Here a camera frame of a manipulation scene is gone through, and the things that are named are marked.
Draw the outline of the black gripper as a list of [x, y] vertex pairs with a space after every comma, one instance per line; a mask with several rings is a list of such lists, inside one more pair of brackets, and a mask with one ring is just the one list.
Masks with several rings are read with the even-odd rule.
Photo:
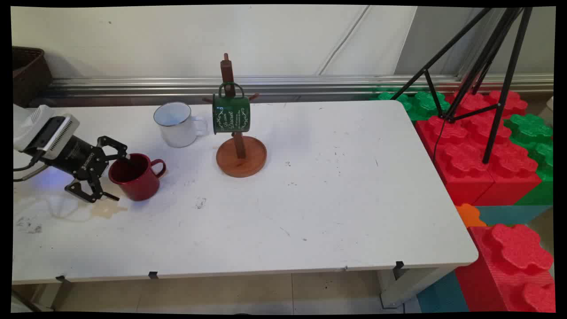
[[[116, 154], [105, 155], [103, 147], [111, 147]], [[101, 176], [108, 161], [130, 162], [128, 147], [108, 136], [97, 138], [97, 147], [73, 135], [55, 159], [47, 159], [47, 165], [67, 172], [75, 179], [65, 186], [65, 192], [85, 202], [94, 203], [102, 198], [118, 202], [119, 197], [106, 192], [101, 185]]]

